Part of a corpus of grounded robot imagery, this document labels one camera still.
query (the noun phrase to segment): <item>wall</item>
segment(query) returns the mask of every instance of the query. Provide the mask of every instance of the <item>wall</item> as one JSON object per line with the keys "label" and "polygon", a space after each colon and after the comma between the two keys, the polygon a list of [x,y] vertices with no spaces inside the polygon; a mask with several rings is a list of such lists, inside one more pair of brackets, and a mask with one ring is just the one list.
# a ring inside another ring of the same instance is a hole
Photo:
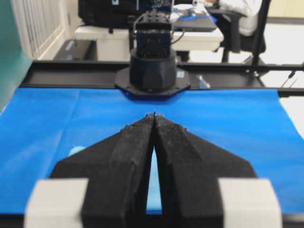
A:
{"label": "wall", "polygon": [[73,35],[78,26],[81,25],[81,18],[78,17],[78,0],[66,0],[66,3],[70,32]]}
{"label": "wall", "polygon": [[304,18],[304,0],[272,0],[269,16]]}

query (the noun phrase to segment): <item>blue cloth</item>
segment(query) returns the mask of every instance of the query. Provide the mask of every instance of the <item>blue cloth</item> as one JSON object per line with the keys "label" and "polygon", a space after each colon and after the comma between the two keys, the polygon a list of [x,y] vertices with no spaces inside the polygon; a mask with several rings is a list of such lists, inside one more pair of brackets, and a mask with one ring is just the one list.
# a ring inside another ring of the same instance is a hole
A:
{"label": "blue cloth", "polygon": [[[0,214],[24,213],[35,181],[73,148],[153,112],[248,159],[271,179],[284,213],[304,212],[304,141],[276,90],[184,91],[153,101],[114,89],[20,88],[0,115]],[[151,210],[161,210],[159,199]]]}

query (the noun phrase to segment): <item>desk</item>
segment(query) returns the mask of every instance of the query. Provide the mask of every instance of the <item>desk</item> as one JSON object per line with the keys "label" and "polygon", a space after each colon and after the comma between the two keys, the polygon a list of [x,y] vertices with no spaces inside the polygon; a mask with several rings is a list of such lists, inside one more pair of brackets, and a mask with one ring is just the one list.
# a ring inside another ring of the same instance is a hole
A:
{"label": "desk", "polygon": [[[181,32],[174,33],[174,40],[181,36]],[[129,31],[114,29],[110,34],[109,29],[94,26],[82,26],[75,31],[76,39],[96,40],[97,57],[99,61],[129,61]],[[224,37],[217,28],[213,32],[186,32],[184,37],[173,45],[178,51],[210,50],[219,47]]]}

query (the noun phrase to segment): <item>black cylindrical base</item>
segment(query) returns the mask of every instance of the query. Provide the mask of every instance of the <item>black cylindrical base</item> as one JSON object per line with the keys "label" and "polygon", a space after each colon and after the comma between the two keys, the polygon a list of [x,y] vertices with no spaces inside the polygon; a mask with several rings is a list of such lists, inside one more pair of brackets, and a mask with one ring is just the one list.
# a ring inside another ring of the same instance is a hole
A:
{"label": "black cylindrical base", "polygon": [[175,84],[176,52],[168,58],[139,58],[136,49],[131,51],[130,83],[142,90],[163,90]]}

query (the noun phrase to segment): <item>white shirt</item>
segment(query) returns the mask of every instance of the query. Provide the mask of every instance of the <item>white shirt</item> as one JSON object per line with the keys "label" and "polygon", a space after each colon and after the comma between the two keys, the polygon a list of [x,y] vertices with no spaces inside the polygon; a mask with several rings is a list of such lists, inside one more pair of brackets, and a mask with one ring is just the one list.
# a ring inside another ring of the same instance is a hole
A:
{"label": "white shirt", "polygon": [[234,11],[247,16],[239,20],[240,34],[251,36],[255,32],[262,0],[219,0],[218,3],[221,10]]}

